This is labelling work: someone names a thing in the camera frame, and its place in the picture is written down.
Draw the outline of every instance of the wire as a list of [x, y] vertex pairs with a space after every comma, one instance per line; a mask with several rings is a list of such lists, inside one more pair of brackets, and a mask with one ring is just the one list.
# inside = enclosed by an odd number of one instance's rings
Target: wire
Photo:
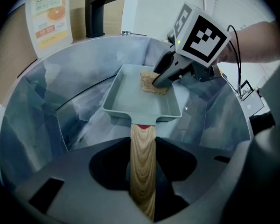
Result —
[[237, 55], [237, 52], [234, 48], [234, 45], [232, 44], [231, 41], [229, 41], [229, 43], [231, 44], [232, 48], [233, 48], [233, 51], [234, 51], [234, 54], [236, 56], [236, 60], [237, 60], [237, 64], [238, 64], [238, 92], [239, 92], [239, 97], [240, 99], [242, 99], [242, 96], [241, 96], [241, 71], [242, 71], [242, 62], [241, 62], [241, 53], [239, 51], [239, 43], [238, 43], [238, 34], [235, 30], [235, 28], [232, 26], [232, 25], [229, 25], [228, 28], [227, 28], [227, 31], [229, 31], [229, 29], [232, 28], [234, 30], [234, 33], [235, 33], [235, 36], [236, 36], [236, 39], [237, 39], [237, 46], [238, 46], [238, 55]]

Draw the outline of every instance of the pan handle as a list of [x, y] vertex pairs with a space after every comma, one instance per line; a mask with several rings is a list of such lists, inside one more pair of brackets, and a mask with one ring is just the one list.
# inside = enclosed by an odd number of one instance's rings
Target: pan handle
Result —
[[154, 220], [155, 126], [131, 125], [130, 193], [137, 206]]

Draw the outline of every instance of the orange fruit picture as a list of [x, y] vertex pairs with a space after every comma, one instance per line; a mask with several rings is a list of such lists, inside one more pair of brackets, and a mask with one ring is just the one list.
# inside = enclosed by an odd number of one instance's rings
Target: orange fruit picture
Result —
[[50, 8], [47, 15], [51, 21], [59, 21], [65, 16], [65, 6]]

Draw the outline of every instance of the black faucet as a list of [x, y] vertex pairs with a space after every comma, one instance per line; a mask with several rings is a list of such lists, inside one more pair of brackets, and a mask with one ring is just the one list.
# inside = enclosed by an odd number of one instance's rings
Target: black faucet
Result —
[[86, 0], [85, 1], [85, 23], [86, 37], [98, 37], [104, 34], [104, 4], [116, 0]]

